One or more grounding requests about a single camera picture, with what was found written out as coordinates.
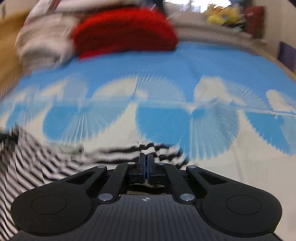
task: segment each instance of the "red pillow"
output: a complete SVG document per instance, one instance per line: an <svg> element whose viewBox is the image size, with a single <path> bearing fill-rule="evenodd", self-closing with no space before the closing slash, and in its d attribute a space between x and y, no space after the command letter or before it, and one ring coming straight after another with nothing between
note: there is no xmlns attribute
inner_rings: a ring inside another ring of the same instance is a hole
<svg viewBox="0 0 296 241"><path fill-rule="evenodd" d="M159 12L121 8L100 12L73 33L80 58L127 50L172 50L178 39Z"/></svg>

